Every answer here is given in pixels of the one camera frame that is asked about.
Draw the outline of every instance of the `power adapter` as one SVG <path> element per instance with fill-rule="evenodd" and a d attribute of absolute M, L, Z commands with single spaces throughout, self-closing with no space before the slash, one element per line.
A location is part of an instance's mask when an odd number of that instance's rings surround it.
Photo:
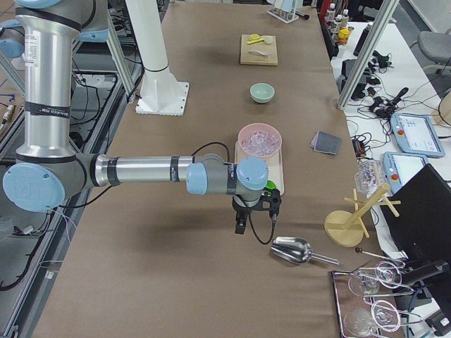
<path fill-rule="evenodd" d="M 352 139 L 352 147 L 354 148 L 355 157 L 360 158 L 366 156 L 365 145 L 362 141 Z"/>
<path fill-rule="evenodd" d="M 451 323 L 441 310 L 429 316 L 426 319 L 426 324 L 435 329 L 434 334 L 438 337 L 442 337 L 451 331 Z"/>

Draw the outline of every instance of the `pink bowl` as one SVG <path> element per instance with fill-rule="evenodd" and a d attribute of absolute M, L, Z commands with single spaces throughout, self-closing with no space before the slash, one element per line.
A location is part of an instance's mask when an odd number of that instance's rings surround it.
<path fill-rule="evenodd" d="M 269 155 L 260 156 L 260 155 L 252 154 L 252 153 L 248 152 L 247 150 L 245 150 L 245 148 L 243 147 L 243 142 L 245 142 L 247 139 L 249 139 L 253 132 L 258 132 L 259 130 L 261 130 L 262 132 L 267 132 L 269 134 L 272 134 L 280 140 L 277 149 Z M 274 154 L 276 154 L 280 151 L 280 148 L 282 146 L 282 136 L 277 131 L 277 129 L 271 125 L 267 125 L 265 123 L 252 123 L 250 125 L 243 127 L 240 130 L 240 132 L 238 133 L 238 145 L 240 146 L 240 149 L 246 154 L 246 156 L 256 156 L 263 160 L 266 160 L 266 159 L 274 156 Z"/>

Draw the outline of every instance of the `gray coaster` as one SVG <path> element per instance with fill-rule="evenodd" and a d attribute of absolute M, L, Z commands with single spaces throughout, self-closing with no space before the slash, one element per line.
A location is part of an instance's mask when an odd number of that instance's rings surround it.
<path fill-rule="evenodd" d="M 311 141 L 313 150 L 330 155 L 337 155 L 341 145 L 341 138 L 318 130 Z"/>

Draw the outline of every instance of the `green object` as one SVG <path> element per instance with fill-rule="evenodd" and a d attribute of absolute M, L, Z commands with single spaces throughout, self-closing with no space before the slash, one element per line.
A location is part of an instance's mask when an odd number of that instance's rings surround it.
<path fill-rule="evenodd" d="M 258 104 L 266 104 L 273 97 L 276 91 L 267 83 L 256 83 L 251 87 L 251 97 Z"/>
<path fill-rule="evenodd" d="M 277 188 L 277 186 L 273 181 L 268 180 L 268 182 L 266 183 L 266 188 L 269 190 L 274 190 L 275 188 Z"/>

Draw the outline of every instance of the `blue joint cap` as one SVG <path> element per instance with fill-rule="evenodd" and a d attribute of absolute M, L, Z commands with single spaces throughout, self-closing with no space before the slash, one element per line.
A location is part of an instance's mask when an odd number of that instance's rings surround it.
<path fill-rule="evenodd" d="M 186 174 L 186 190 L 190 194 L 205 195 L 208 187 L 206 170 L 202 163 L 191 163 L 188 165 Z"/>
<path fill-rule="evenodd" d="M 49 169 L 34 163 L 18 163 L 3 176 L 3 189 L 16 206 L 43 213 L 65 198 L 61 181 Z"/>
<path fill-rule="evenodd" d="M 250 190 L 261 190 L 268 182 L 269 170 L 265 161 L 258 157 L 247 157 L 237 165 L 238 180 Z"/>
<path fill-rule="evenodd" d="M 108 40 L 109 29 L 105 30 L 92 30 L 81 32 L 77 37 L 77 41 L 81 42 L 105 42 Z"/>
<path fill-rule="evenodd" d="M 61 2 L 61 0 L 14 0 L 14 1 L 18 5 L 34 9 L 47 8 Z"/>
<path fill-rule="evenodd" d="M 22 25 L 19 23 L 19 20 L 17 20 L 17 19 L 5 20 L 1 23 L 1 26 L 3 28 L 22 27 Z"/>
<path fill-rule="evenodd" d="M 0 39 L 0 51 L 6 58 L 18 58 L 25 51 L 25 47 L 12 39 Z"/>

